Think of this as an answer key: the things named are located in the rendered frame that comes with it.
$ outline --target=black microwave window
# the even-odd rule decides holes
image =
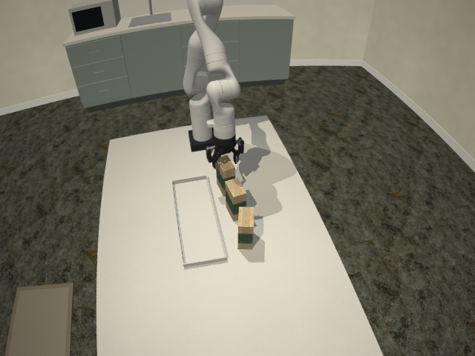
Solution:
[[[104,18],[102,17],[100,6],[73,12],[73,21],[76,32],[104,26]]]

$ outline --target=rectangular tray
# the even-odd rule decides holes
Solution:
[[[173,181],[173,194],[183,265],[188,267],[227,260],[209,178],[202,176]]]

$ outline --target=green and brown box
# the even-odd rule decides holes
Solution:
[[[226,207],[233,221],[238,220],[239,207],[246,206],[247,193],[238,178],[226,180]]]
[[[239,207],[237,223],[237,248],[252,250],[252,238],[254,237],[254,207]]]
[[[226,195],[226,180],[236,177],[236,168],[227,156],[221,156],[216,163],[217,186],[220,187],[221,194],[224,197]]]

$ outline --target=brown mat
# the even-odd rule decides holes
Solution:
[[[69,356],[73,283],[18,287],[5,356]]]

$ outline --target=microwave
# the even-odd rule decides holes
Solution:
[[[120,21],[119,0],[81,1],[69,9],[75,35],[116,27]]]

